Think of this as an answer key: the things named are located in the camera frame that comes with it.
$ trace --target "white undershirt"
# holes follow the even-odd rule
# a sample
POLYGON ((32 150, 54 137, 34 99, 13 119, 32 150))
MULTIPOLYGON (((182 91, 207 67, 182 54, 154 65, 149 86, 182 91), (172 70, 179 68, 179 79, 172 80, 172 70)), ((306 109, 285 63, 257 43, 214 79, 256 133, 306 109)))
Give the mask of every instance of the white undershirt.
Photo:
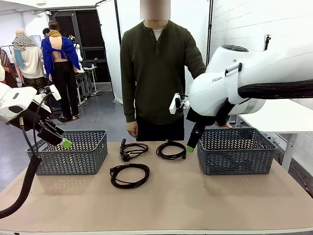
POLYGON ((160 36, 161 36, 161 34, 162 34, 162 31, 163 31, 163 28, 162 29, 158 29, 158 30, 154 30, 153 29, 153 32, 155 33, 155 37, 156 37, 156 40, 158 41, 158 39, 160 38, 160 36))

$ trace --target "dark green henley shirt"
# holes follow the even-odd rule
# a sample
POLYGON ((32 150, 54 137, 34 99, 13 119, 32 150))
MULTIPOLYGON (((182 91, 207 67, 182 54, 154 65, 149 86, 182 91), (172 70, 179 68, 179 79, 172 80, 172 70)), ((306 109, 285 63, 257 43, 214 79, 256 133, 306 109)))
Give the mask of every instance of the dark green henley shirt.
POLYGON ((154 124, 181 118, 182 114, 171 115, 169 107, 175 93, 185 93, 185 66, 193 78, 206 70, 187 29, 169 21, 158 41, 143 22, 125 32, 121 74, 126 121, 135 121, 135 114, 154 124))

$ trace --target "black coiled cable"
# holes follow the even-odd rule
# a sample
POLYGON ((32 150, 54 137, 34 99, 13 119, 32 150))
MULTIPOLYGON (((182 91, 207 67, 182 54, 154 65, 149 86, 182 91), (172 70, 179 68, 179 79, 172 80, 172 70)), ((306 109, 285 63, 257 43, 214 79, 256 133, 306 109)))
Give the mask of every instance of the black coiled cable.
POLYGON ((166 143, 160 145, 157 148, 156 154, 165 160, 174 161, 174 160, 179 160, 179 159, 183 159, 183 160, 186 159, 187 151, 186 151, 186 147, 183 144, 175 142, 175 141, 167 141, 166 143), (177 154, 165 155, 164 153, 162 153, 162 151, 168 146, 179 147, 182 149, 182 151, 177 154))
POLYGON ((110 169, 110 175, 111 175, 111 183, 113 186, 120 188, 120 189, 134 189, 142 186, 149 178, 150 175, 150 169, 148 166, 143 165, 143 164, 127 164, 127 165, 118 165, 114 168, 110 169), (142 178, 141 180, 137 182, 125 182, 117 179, 117 175, 122 171, 127 168, 138 168, 142 169, 145 172, 145 177, 142 178))
POLYGON ((121 148, 120 148, 120 155, 123 161, 129 162, 131 159, 137 158, 140 155, 148 152, 149 147, 144 143, 129 143, 125 144, 126 139, 122 140, 121 148), (140 149, 128 150, 129 147, 138 147, 140 149))

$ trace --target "white brick wall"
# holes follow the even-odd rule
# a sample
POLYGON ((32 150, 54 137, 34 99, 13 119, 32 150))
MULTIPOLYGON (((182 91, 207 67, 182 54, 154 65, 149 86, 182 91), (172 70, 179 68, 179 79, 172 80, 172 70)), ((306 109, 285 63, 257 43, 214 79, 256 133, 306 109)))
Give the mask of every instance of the white brick wall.
MULTIPOLYGON (((268 49, 313 43, 313 1, 214 0, 210 57, 223 44, 260 53, 266 34, 272 37, 268 49)), ((313 109, 313 99, 294 101, 313 109)), ((294 158, 313 175, 313 133, 299 135, 294 158)))

